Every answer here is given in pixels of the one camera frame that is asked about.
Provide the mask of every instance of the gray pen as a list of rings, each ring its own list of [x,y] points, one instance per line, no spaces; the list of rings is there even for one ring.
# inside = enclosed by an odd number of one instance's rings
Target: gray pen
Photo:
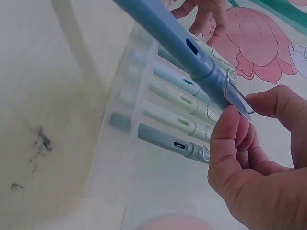
[[[129,131],[131,119],[123,114],[114,112],[111,115],[109,124],[124,131]],[[138,138],[166,150],[178,153],[186,158],[205,164],[210,163],[210,150],[208,148],[193,142],[181,140],[144,123],[140,123],[139,125]]]

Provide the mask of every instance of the hand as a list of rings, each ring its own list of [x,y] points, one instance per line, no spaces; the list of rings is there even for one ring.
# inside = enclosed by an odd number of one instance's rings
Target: hand
[[[212,46],[214,42],[226,32],[226,0],[186,0],[179,8],[174,9],[171,13],[176,18],[187,16],[195,6],[198,6],[196,18],[189,32],[198,36],[207,21],[214,15],[216,28],[212,37],[207,41],[207,44]]]
[[[291,132],[295,168],[269,161],[254,126],[229,106],[212,133],[209,184],[250,229],[307,229],[307,101],[282,85],[248,101]]]

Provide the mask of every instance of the finger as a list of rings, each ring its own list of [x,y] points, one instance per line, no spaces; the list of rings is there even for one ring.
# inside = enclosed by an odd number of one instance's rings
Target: finger
[[[245,117],[240,115],[239,126],[235,138],[236,147],[238,147],[242,143],[242,141],[246,139],[248,131],[249,131],[249,122]]]
[[[236,154],[236,160],[240,163],[242,169],[249,168],[249,161],[248,161],[248,151],[238,151]]]
[[[171,11],[175,18],[183,18],[187,16],[196,6],[192,0],[186,0],[180,7]]]
[[[262,175],[267,176],[272,173],[291,170],[290,168],[283,167],[276,162],[269,161],[269,158],[260,147],[249,149],[248,153],[250,168],[260,172]]]
[[[252,124],[248,124],[248,132],[245,138],[238,145],[238,151],[245,151],[249,148],[259,146],[258,136],[255,127]]]
[[[277,118],[289,131],[299,116],[307,111],[307,102],[284,85],[250,94],[247,99],[257,113]]]
[[[212,188],[224,197],[227,181],[242,171],[236,160],[235,138],[240,115],[233,107],[227,107],[212,132],[210,141],[210,166],[208,180]]]
[[[221,5],[213,11],[216,27],[207,45],[212,46],[224,33],[226,33],[226,7]]]
[[[211,12],[209,10],[199,8],[195,17],[195,21],[189,28],[189,32],[194,34],[195,36],[198,36],[202,32],[210,16]]]

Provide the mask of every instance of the light blue pen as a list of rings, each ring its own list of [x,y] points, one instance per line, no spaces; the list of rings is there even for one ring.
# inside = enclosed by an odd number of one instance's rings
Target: light blue pen
[[[114,128],[128,132],[131,126],[131,119],[124,114],[114,112],[109,119],[109,124]],[[207,147],[181,140],[144,123],[139,125],[138,138],[191,160],[205,164],[210,163],[210,150]]]
[[[230,82],[217,64],[206,56],[195,40],[160,0],[113,0],[144,27],[182,66],[191,78],[214,102],[224,109],[233,104],[250,122],[250,113],[237,93],[245,97]]]

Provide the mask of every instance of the pen clip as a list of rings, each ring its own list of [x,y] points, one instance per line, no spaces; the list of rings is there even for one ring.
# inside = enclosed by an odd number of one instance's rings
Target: pen clip
[[[229,99],[229,97],[227,96],[227,90],[228,90],[228,87],[229,87],[229,85],[231,85],[234,89],[235,89],[235,91],[239,94],[239,96],[245,101],[245,103],[249,106],[249,107],[251,107],[251,105],[250,105],[250,103],[248,102],[248,100],[246,99],[246,97],[239,91],[239,89],[230,81],[230,78],[229,78],[229,72],[230,72],[230,70],[229,69],[227,69],[227,72],[226,72],[226,82],[225,82],[225,87],[224,87],[224,97],[225,97],[225,99],[230,103],[230,104],[232,104],[235,108],[237,108],[238,110],[239,110],[239,112],[243,115],[243,116],[245,116],[244,115],[244,113],[242,112],[242,111],[240,111],[240,109]],[[255,111],[254,110],[252,110],[252,111],[247,111],[247,113],[248,114],[253,114]]]

